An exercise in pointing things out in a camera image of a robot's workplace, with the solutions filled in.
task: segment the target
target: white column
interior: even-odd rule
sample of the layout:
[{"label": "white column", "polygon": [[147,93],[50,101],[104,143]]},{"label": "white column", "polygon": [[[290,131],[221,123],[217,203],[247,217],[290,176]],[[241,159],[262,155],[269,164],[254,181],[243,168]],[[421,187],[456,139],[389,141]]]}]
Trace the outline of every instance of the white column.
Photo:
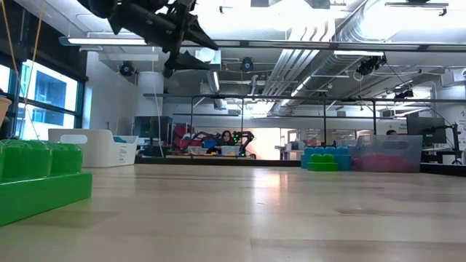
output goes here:
[{"label": "white column", "polygon": [[[157,104],[154,98],[145,98],[143,94],[163,94],[164,77],[157,72],[140,72],[138,77],[138,108],[136,116],[157,116]],[[157,98],[158,113],[162,115],[163,98]]]}]

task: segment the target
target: computer monitor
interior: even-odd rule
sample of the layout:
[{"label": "computer monitor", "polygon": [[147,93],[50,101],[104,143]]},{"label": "computer monitor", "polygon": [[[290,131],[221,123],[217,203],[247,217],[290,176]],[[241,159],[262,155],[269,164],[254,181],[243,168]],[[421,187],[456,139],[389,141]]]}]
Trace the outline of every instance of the computer monitor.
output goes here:
[{"label": "computer monitor", "polygon": [[446,143],[445,120],[435,117],[408,116],[408,135],[422,135],[422,142],[426,145]]}]

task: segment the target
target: white wall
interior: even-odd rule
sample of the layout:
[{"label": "white wall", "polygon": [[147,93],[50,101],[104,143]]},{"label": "white wall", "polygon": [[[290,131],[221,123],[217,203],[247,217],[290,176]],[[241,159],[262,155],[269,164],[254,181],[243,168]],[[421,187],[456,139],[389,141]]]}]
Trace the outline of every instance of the white wall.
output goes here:
[{"label": "white wall", "polygon": [[113,133],[130,134],[137,106],[137,87],[100,62],[96,52],[89,52],[87,56],[87,76],[84,113],[90,115],[84,115],[83,126],[106,129],[108,122]]}]

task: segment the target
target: ceiling-mounted camera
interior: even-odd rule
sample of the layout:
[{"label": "ceiling-mounted camera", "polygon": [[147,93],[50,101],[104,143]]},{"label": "ceiling-mounted camera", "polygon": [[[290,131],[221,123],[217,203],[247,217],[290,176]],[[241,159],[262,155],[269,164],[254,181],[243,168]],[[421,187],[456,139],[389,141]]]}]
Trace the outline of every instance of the ceiling-mounted camera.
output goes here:
[{"label": "ceiling-mounted camera", "polygon": [[368,75],[375,70],[379,69],[380,66],[387,63],[387,57],[385,55],[382,56],[372,56],[367,60],[361,61],[361,65],[356,69],[361,76]]},{"label": "ceiling-mounted camera", "polygon": [[405,99],[405,98],[413,98],[414,93],[413,90],[406,90],[405,92],[401,92],[395,95],[395,99]]},{"label": "ceiling-mounted camera", "polygon": [[251,57],[245,57],[241,63],[241,71],[249,73],[254,70],[254,63]]},{"label": "ceiling-mounted camera", "polygon": [[135,68],[133,66],[133,62],[125,61],[123,65],[119,68],[119,73],[122,76],[132,76],[135,73]]}]

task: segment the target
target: sign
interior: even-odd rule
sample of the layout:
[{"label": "sign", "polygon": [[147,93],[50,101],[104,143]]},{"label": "sign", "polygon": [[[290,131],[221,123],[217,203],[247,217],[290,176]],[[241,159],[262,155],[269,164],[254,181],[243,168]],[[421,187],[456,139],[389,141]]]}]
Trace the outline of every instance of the sign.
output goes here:
[{"label": "sign", "polygon": [[457,119],[459,150],[466,151],[466,108],[459,112]]}]

